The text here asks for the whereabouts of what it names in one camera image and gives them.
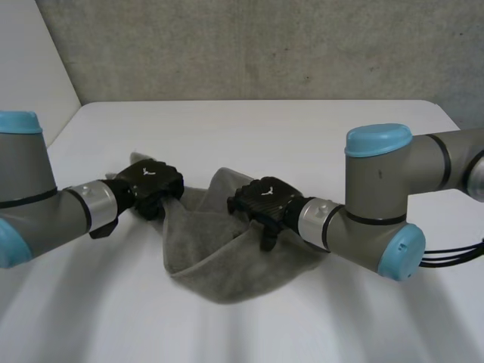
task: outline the gray towel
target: gray towel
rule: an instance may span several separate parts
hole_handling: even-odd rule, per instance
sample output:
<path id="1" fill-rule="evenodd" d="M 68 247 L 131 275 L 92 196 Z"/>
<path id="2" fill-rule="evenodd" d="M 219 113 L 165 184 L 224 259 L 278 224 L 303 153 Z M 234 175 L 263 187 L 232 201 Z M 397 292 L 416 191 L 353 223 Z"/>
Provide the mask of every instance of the gray towel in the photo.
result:
<path id="1" fill-rule="evenodd" d="M 143 158 L 133 153 L 131 163 Z M 227 212 L 227 198 L 251 180 L 222 168 L 208 190 L 185 187 L 181 200 L 163 203 L 164 222 L 152 222 L 163 236 L 170 277 L 216 303 L 237 303 L 273 291 L 316 267 L 325 255 L 290 230 L 280 233 L 271 252 L 260 250 L 262 226 Z"/>

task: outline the light blue cap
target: light blue cap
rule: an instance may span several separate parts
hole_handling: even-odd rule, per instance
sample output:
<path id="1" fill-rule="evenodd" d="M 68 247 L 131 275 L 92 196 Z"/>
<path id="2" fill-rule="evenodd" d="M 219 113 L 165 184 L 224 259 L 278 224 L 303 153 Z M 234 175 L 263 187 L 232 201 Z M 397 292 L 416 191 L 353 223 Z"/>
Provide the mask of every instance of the light blue cap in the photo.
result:
<path id="1" fill-rule="evenodd" d="M 0 133 L 41 134 L 42 128 L 35 112 L 0 111 Z"/>
<path id="2" fill-rule="evenodd" d="M 32 259 L 29 246 L 10 223 L 0 219 L 0 268 L 10 268 Z"/>
<path id="3" fill-rule="evenodd" d="M 378 264 L 378 274 L 403 281 L 418 269 L 425 252 L 425 236 L 416 225 L 406 225 L 388 244 Z"/>
<path id="4" fill-rule="evenodd" d="M 410 129 L 399 123 L 357 127 L 346 135 L 345 154 L 349 157 L 375 157 L 411 143 Z"/>

